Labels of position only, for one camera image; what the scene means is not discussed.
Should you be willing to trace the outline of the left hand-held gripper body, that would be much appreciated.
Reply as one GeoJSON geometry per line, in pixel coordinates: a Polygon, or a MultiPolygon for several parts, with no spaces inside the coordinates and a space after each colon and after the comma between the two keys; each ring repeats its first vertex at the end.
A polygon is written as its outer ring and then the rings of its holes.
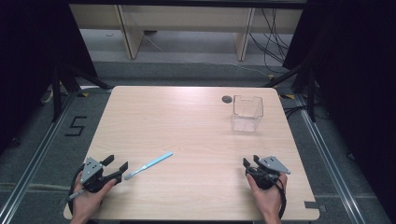
{"type": "Polygon", "coordinates": [[[80,183],[85,190],[95,193],[98,192],[107,182],[108,178],[103,176],[106,167],[101,161],[89,157],[82,169],[80,183]]]}

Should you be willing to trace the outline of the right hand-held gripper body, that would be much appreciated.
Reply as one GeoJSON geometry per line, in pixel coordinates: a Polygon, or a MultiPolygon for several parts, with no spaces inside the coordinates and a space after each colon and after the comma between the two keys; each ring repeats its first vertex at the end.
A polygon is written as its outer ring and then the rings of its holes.
{"type": "Polygon", "coordinates": [[[256,167],[250,164],[250,167],[246,168],[246,174],[251,175],[261,189],[271,188],[281,173],[289,175],[290,170],[275,156],[261,158],[261,164],[257,164],[256,167]]]}

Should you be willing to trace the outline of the light blue toothbrush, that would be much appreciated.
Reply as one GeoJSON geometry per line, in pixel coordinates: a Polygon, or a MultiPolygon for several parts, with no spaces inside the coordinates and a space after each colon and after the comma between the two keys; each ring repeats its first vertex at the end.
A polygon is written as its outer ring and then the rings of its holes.
{"type": "Polygon", "coordinates": [[[131,172],[128,175],[125,175],[124,176],[124,180],[131,179],[133,176],[135,176],[135,175],[147,170],[148,168],[152,167],[153,165],[155,165],[155,164],[157,164],[157,163],[159,163],[159,162],[161,162],[161,161],[173,156],[173,154],[174,153],[172,151],[170,151],[170,152],[167,152],[167,153],[161,155],[160,157],[158,157],[158,158],[156,158],[156,159],[154,159],[152,161],[149,161],[148,163],[144,164],[141,168],[137,169],[136,171],[131,172]]]}

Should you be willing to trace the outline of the clear plastic container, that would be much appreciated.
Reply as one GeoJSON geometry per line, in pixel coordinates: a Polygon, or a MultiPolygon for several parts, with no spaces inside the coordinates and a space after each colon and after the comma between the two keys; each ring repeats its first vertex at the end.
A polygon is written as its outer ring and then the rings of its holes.
{"type": "Polygon", "coordinates": [[[254,133],[263,118],[263,101],[258,96],[233,97],[232,130],[254,133]]]}

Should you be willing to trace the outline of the person's left hand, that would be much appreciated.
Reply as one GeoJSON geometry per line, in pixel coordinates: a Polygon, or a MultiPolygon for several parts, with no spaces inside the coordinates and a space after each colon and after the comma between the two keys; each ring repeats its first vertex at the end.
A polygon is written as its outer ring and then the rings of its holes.
{"type": "Polygon", "coordinates": [[[84,191],[73,200],[73,217],[91,218],[99,209],[106,194],[115,186],[116,180],[110,180],[98,192],[84,191]]]}

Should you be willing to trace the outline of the person's right hand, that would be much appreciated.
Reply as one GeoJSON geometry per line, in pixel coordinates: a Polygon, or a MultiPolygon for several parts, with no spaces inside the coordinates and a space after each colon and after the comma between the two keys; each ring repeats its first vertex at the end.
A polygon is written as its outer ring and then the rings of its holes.
{"type": "Polygon", "coordinates": [[[272,186],[270,189],[261,189],[251,175],[247,175],[247,182],[262,217],[279,217],[282,200],[276,186],[272,186]]]}

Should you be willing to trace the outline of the black metal stand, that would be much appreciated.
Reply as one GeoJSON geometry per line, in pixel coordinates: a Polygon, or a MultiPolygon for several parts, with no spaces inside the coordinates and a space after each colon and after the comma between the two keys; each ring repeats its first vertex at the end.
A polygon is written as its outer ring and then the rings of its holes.
{"type": "Polygon", "coordinates": [[[106,84],[98,78],[96,71],[87,73],[67,63],[56,65],[52,72],[53,121],[56,121],[63,112],[61,85],[65,86],[68,93],[79,93],[81,91],[76,77],[82,77],[103,90],[113,89],[112,85],[106,84]]]}
{"type": "Polygon", "coordinates": [[[308,117],[311,118],[312,122],[315,122],[315,73],[310,63],[300,63],[296,67],[292,68],[286,74],[269,81],[264,84],[264,88],[273,88],[277,84],[295,76],[291,90],[294,93],[301,93],[304,89],[307,89],[307,113],[308,117]]]}

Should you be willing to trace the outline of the black curtain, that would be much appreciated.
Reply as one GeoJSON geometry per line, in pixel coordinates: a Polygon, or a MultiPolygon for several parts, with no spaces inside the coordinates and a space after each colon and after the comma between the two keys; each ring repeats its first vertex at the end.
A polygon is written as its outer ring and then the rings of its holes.
{"type": "Polygon", "coordinates": [[[396,0],[306,0],[284,66],[303,61],[343,4],[316,80],[331,117],[396,223],[396,0]]]}
{"type": "Polygon", "coordinates": [[[96,75],[67,0],[0,0],[0,154],[38,106],[55,69],[96,75]]]}

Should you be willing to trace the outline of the silver floor rail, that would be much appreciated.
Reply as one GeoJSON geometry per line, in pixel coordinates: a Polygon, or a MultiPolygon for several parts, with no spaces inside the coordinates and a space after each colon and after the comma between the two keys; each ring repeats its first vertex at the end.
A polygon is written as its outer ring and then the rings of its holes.
{"type": "Polygon", "coordinates": [[[347,186],[347,183],[342,176],[338,166],[336,165],[332,154],[324,141],[321,132],[318,129],[318,125],[311,119],[308,112],[304,109],[302,111],[302,117],[304,119],[305,125],[310,132],[313,141],[318,149],[323,163],[326,167],[328,175],[333,182],[333,185],[340,197],[343,206],[346,209],[346,213],[352,224],[366,224],[366,219],[358,206],[357,201],[352,195],[351,190],[347,186]]]}
{"type": "Polygon", "coordinates": [[[35,174],[37,173],[42,161],[45,159],[45,156],[50,149],[50,145],[55,139],[57,132],[59,132],[70,105],[75,101],[76,97],[77,95],[75,93],[69,93],[65,97],[64,102],[61,105],[60,115],[50,124],[46,134],[35,151],[33,158],[28,163],[21,178],[11,191],[5,205],[0,210],[0,224],[9,224],[14,217],[14,214],[20,206],[26,191],[35,177],[35,174]]]}

